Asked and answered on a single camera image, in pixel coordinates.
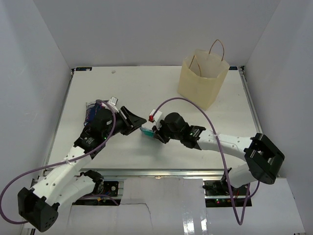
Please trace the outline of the teal Fox's candy bag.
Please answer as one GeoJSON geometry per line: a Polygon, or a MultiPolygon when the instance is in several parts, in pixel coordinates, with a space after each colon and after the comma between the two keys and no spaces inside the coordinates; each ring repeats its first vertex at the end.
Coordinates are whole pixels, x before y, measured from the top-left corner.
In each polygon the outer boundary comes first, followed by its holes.
{"type": "Polygon", "coordinates": [[[154,137],[154,131],[152,129],[146,128],[146,127],[140,127],[140,131],[142,134],[153,138],[154,137]]]}

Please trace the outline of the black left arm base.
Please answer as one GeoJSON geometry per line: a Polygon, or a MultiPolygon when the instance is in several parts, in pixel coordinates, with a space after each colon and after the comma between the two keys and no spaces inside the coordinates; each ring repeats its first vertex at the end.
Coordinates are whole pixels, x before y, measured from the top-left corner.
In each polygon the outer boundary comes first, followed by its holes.
{"type": "Polygon", "coordinates": [[[81,172],[80,176],[88,176],[95,183],[94,190],[78,199],[73,205],[77,206],[119,206],[118,181],[106,181],[103,176],[93,170],[81,172]]]}

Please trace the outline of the dark blue snack bag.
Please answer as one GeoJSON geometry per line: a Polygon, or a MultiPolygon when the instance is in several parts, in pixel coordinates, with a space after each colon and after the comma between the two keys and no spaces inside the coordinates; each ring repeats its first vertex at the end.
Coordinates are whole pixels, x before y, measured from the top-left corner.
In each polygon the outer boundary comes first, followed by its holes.
{"type": "Polygon", "coordinates": [[[107,100],[96,100],[95,102],[86,103],[86,115],[84,126],[102,123],[112,117],[110,109],[106,106],[107,100]]]}

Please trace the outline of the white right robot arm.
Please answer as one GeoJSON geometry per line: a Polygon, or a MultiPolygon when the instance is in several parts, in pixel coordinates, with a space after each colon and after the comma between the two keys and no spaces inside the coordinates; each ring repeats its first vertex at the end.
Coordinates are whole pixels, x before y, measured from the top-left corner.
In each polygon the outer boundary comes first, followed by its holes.
{"type": "Polygon", "coordinates": [[[262,133],[251,138],[215,134],[205,127],[189,125],[176,112],[164,116],[152,110],[149,121],[154,123],[153,137],[164,144],[176,140],[190,149],[221,152],[243,160],[243,165],[229,169],[224,175],[221,190],[226,195],[233,195],[239,187],[255,181],[274,184],[285,160],[279,148],[262,133]]]}

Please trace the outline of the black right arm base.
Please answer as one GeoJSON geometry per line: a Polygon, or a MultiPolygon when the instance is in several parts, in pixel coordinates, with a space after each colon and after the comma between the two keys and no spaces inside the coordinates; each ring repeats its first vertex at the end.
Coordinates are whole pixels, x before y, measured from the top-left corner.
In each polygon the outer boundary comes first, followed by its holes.
{"type": "MultiPolygon", "coordinates": [[[[224,176],[224,170],[210,169],[207,173],[209,173],[209,175],[205,175],[202,178],[206,207],[231,208],[231,196],[224,176]]],[[[242,185],[239,188],[231,186],[235,207],[243,207],[247,192],[248,196],[250,196],[250,191],[247,189],[247,186],[248,184],[242,185]]]]}

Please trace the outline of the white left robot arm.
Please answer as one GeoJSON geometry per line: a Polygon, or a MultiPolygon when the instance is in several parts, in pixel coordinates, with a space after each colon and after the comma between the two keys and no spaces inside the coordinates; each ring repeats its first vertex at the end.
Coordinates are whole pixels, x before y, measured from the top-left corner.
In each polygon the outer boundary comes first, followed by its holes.
{"type": "Polygon", "coordinates": [[[73,147],[64,158],[65,163],[53,168],[32,188],[18,193],[19,215],[40,232],[46,232],[57,220],[58,209],[87,195],[103,191],[99,173],[79,171],[105,147],[105,141],[118,133],[129,135],[146,123],[146,119],[122,106],[119,111],[101,107],[89,121],[73,147]]]}

